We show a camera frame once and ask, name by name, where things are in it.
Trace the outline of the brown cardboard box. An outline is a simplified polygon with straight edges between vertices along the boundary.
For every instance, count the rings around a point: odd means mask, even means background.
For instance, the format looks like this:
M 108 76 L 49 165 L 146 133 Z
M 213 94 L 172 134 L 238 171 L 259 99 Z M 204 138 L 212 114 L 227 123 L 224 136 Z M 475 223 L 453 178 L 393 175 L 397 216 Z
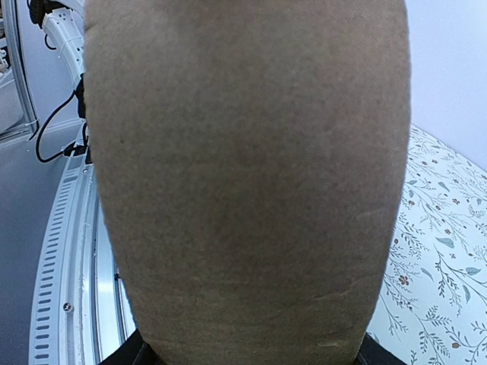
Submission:
M 351 364 L 402 195 L 402 1 L 88 1 L 104 220 L 168 364 Z

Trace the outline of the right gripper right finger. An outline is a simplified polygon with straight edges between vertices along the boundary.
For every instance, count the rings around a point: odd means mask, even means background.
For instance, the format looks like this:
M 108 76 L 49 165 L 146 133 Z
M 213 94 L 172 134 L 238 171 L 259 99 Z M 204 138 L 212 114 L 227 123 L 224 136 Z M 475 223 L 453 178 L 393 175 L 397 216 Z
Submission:
M 365 334 L 355 363 L 357 365 L 393 365 L 396 363 L 396 358 L 369 334 Z

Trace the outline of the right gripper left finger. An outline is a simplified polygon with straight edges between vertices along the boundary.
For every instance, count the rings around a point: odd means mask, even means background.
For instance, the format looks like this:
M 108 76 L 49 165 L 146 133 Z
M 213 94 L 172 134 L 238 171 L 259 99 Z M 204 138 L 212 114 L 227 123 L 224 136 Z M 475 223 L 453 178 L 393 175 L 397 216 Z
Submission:
M 115 352 L 100 362 L 100 365 L 157 365 L 159 363 L 159 356 L 136 329 Z

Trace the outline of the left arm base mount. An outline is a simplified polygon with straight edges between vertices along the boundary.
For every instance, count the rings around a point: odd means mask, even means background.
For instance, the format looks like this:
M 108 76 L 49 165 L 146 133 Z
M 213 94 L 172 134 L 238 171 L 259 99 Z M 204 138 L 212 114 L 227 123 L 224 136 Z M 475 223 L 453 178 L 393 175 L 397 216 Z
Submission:
M 81 129 L 82 144 L 76 145 L 75 142 L 72 142 L 63 150 L 63 154 L 66 157 L 85 154 L 86 157 L 84 162 L 86 164 L 92 164 L 93 161 L 91 159 L 91 150 L 88 144 L 89 136 L 87 134 L 88 123 L 86 122 L 86 105 L 84 101 L 84 75 L 83 74 L 81 74 L 81 79 L 78 83 L 78 86 L 74 90 L 74 95 L 78 100 L 78 116 L 84 120 L 84 124 Z

